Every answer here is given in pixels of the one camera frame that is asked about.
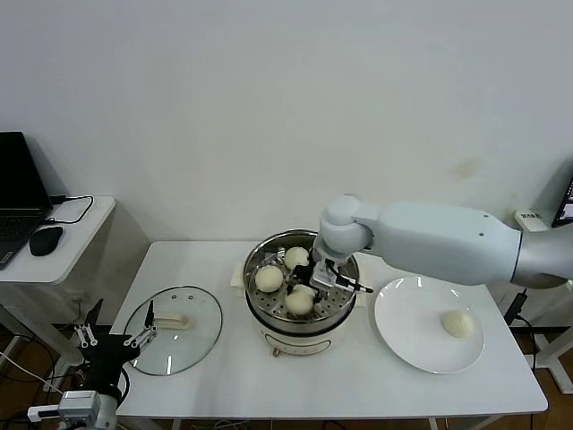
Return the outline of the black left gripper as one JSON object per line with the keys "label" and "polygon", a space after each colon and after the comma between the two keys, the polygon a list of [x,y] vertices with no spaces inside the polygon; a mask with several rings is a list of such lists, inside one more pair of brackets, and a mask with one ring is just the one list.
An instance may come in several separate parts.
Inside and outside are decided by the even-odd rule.
{"label": "black left gripper", "polygon": [[107,334],[98,340],[93,328],[103,305],[101,298],[86,314],[82,323],[74,326],[82,355],[89,364],[85,383],[87,386],[117,386],[124,364],[140,355],[140,348],[157,336],[154,301],[150,300],[143,329],[136,335]]}

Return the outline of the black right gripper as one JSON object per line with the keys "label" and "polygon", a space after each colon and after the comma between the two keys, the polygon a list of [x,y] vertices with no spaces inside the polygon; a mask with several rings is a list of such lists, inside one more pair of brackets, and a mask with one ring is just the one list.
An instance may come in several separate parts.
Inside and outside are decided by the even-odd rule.
{"label": "black right gripper", "polygon": [[[285,283],[288,287],[293,287],[294,285],[304,285],[310,287],[310,280],[312,277],[313,266],[312,265],[296,265],[292,271],[290,271],[285,277]],[[314,303],[319,303],[323,300],[329,298],[329,290],[317,289],[315,291]]]}

